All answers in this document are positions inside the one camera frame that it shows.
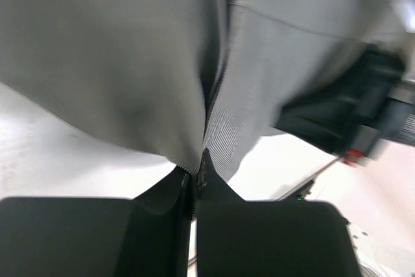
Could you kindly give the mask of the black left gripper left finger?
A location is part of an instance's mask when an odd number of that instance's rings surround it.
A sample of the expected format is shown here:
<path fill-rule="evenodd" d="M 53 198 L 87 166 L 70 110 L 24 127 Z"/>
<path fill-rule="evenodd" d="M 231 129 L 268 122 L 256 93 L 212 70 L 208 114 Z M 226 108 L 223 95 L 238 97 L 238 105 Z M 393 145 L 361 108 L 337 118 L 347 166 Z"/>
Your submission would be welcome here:
<path fill-rule="evenodd" d="M 191 182 L 175 168 L 134 199 L 1 201 L 2 276 L 185 276 Z"/>

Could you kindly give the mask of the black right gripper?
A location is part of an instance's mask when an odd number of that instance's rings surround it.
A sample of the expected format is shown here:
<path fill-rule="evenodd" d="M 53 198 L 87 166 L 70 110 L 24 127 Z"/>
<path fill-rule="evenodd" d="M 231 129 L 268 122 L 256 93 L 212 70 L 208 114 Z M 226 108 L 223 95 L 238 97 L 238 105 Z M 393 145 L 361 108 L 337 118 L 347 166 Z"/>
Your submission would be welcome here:
<path fill-rule="evenodd" d="M 382 140 L 407 143 L 407 102 L 392 96 L 405 72 L 396 53 L 369 45 L 332 83 L 286 104 L 274 128 L 337 156 L 370 157 Z"/>

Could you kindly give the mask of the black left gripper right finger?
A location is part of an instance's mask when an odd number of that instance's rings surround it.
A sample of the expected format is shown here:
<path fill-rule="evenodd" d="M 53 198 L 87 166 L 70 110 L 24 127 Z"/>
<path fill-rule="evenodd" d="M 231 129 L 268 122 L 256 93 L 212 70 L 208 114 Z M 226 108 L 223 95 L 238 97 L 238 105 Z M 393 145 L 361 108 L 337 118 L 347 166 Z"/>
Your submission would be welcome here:
<path fill-rule="evenodd" d="M 328 202 L 247 201 L 216 173 L 196 176 L 198 276 L 360 276 L 346 219 Z"/>

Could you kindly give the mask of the grey pleated skirt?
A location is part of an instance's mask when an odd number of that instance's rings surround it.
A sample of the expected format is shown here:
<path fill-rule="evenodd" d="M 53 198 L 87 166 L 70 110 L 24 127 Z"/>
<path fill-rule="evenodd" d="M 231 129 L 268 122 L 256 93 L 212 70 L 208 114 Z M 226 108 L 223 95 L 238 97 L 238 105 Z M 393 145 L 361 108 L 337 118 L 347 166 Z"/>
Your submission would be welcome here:
<path fill-rule="evenodd" d="M 103 141 L 231 177 L 282 107 L 368 43 L 392 0 L 1 0 L 1 82 Z"/>

